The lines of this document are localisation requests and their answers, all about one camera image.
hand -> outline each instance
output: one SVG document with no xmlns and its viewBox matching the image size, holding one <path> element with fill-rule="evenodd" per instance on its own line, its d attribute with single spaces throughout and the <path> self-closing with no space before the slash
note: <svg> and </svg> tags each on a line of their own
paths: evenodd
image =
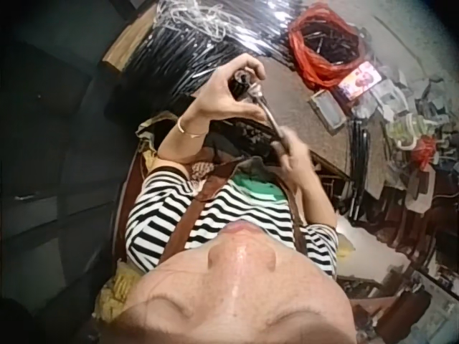
<svg viewBox="0 0 459 344">
<path fill-rule="evenodd" d="M 263 64 L 249 54 L 242 54 L 214 71 L 192 104 L 195 114 L 208 120 L 239 117 L 263 121 L 265 114 L 259 106 L 236 101 L 228 88 L 236 71 L 246 67 L 255 71 L 257 78 L 265 79 Z"/>
<path fill-rule="evenodd" d="M 297 186 L 308 188 L 316 185 L 318 176 L 309 153 L 309 147 L 296 135 L 295 131 L 287 127 L 281 127 L 283 145 L 273 142 L 271 146 L 277 153 L 283 173 L 286 174 Z"/>
</svg>

woman's left hand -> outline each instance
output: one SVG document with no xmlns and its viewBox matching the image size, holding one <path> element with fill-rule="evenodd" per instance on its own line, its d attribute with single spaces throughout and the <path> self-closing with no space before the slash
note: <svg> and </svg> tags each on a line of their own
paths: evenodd
<svg viewBox="0 0 459 344">
<path fill-rule="evenodd" d="M 236 71 L 246 67 L 254 70 L 260 80 L 265 79 L 263 64 L 249 54 L 242 54 L 214 71 L 192 104 L 195 114 L 207 120 L 238 117 L 264 121 L 265 114 L 261 107 L 236 101 L 228 87 L 228 82 Z"/>
</svg>

gold bracelet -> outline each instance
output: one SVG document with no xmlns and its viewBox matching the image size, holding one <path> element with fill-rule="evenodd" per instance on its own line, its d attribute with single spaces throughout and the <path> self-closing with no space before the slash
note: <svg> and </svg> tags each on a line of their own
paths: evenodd
<svg viewBox="0 0 459 344">
<path fill-rule="evenodd" d="M 189 137 L 191 138 L 200 138 L 201 136 L 205 136 L 207 133 L 204 133 L 204 134 L 190 134 L 190 133 L 187 133 L 182 127 L 181 127 L 181 121 L 182 117 L 179 118 L 179 120 L 177 120 L 177 128 L 179 129 L 179 132 L 182 133 L 182 134 L 185 134 L 185 135 L 188 135 Z"/>
</svg>

black and white striped shirt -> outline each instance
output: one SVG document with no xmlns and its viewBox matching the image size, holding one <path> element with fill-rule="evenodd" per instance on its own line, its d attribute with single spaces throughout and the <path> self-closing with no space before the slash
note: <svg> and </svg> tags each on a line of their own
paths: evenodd
<svg viewBox="0 0 459 344">
<path fill-rule="evenodd" d="M 126 230 L 128 256 L 142 270 L 147 272 L 156 267 L 172 231 L 203 183 L 188 181 L 183 173 L 173 168 L 153 172 L 143 182 Z M 215 238 L 226 224 L 240 219 L 258 225 L 273 238 L 295 249 L 288 202 L 245 188 L 242 190 L 231 180 L 206 204 L 185 249 L 199 247 Z M 335 277 L 336 232 L 318 224 L 302 226 L 301 231 L 306 238 L 309 259 Z"/>
</svg>

bag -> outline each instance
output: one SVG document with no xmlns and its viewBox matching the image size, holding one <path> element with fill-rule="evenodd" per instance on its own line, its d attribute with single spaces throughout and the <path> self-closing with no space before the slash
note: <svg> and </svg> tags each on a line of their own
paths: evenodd
<svg viewBox="0 0 459 344">
<path fill-rule="evenodd" d="M 333 23 L 335 27 L 339 27 L 343 31 L 357 36 L 359 38 L 359 56 L 348 64 L 334 65 L 308 48 L 304 43 L 301 29 L 312 19 Z M 359 33 L 326 4 L 313 4 L 295 19 L 289 27 L 289 40 L 300 68 L 299 74 L 306 85 L 312 90 L 317 88 L 330 89 L 337 86 L 345 76 L 355 70 L 364 61 L 364 44 Z"/>
</svg>

